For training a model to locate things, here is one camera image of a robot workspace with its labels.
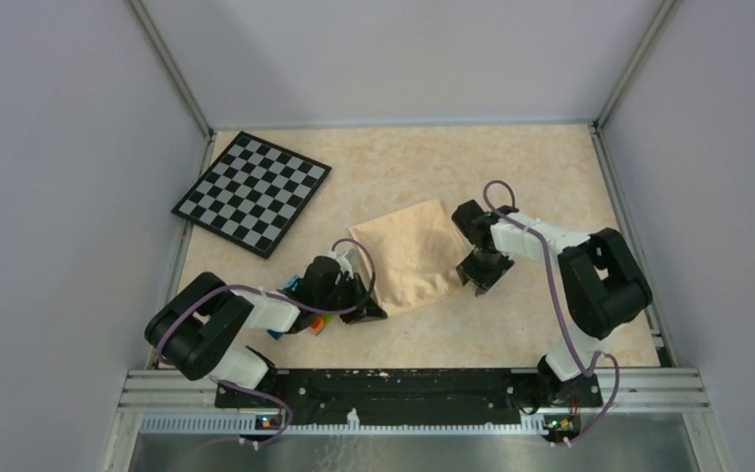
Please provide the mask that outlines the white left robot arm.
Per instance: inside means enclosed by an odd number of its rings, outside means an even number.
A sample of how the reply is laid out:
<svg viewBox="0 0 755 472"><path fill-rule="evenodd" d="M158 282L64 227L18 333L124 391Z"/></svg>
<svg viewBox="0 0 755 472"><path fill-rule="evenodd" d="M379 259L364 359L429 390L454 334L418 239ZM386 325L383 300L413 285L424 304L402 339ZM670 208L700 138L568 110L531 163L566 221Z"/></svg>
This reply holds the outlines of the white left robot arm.
<svg viewBox="0 0 755 472"><path fill-rule="evenodd" d="M329 317L347 325L382 321L387 313L373 290L342 256L315 257L275 292L228 286L206 271L148 322L145 341L186 379L236 384L248 403L264 406L275 395L275 366L259 351L235 345L239 332L295 334L319 330Z"/></svg>

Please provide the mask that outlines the orange cloth napkin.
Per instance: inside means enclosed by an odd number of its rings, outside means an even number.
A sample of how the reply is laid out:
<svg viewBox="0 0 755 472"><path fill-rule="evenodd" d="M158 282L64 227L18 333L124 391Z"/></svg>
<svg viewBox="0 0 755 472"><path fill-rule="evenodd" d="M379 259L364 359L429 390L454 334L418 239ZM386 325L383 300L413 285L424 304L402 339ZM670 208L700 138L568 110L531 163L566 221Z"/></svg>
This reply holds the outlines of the orange cloth napkin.
<svg viewBox="0 0 755 472"><path fill-rule="evenodd" d="M356 224L349 234L373 257L377 304L391 317L463 289L457 266L469 250L439 199Z"/></svg>

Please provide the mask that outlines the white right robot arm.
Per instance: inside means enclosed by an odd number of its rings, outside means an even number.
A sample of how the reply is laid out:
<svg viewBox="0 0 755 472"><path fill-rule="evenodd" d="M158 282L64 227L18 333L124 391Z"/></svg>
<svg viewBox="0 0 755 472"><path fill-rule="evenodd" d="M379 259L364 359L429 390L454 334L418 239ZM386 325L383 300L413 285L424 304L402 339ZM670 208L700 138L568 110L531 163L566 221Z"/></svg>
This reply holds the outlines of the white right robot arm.
<svg viewBox="0 0 755 472"><path fill-rule="evenodd" d="M614 229L565 230L512 206L485 211L474 200L451 219L472 245L456 271L476 295L490 291L519 259L545 268L555 314L571 318L561 325L562 340L538 365L537 391L550 405L572 397L576 379L594 370L605 339L652 303L649 282Z"/></svg>

